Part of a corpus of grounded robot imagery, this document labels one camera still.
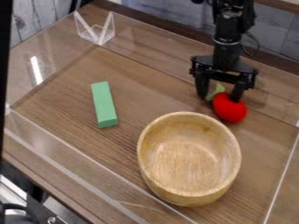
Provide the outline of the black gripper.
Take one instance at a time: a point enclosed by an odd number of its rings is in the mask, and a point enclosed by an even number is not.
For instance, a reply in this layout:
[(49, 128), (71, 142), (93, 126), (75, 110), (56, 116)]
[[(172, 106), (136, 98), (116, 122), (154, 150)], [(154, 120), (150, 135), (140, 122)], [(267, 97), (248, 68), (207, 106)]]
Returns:
[(191, 56), (190, 74), (195, 78), (196, 92), (202, 99), (207, 97), (211, 80), (215, 80), (235, 84), (230, 99), (239, 102), (247, 88), (254, 88), (256, 85), (259, 70), (242, 59), (238, 59), (232, 67), (222, 68), (214, 66), (211, 56)]

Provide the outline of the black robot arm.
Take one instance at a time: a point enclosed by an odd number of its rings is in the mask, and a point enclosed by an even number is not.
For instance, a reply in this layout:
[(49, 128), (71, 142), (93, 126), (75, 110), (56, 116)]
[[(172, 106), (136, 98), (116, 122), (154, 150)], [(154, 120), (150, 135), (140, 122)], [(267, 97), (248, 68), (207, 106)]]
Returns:
[(191, 0), (207, 2), (212, 8), (215, 33), (212, 55), (191, 56), (190, 74), (198, 96), (206, 98), (211, 80), (234, 85), (230, 99), (239, 102), (244, 92), (255, 87), (259, 71), (240, 58), (242, 37), (255, 24), (254, 0)]

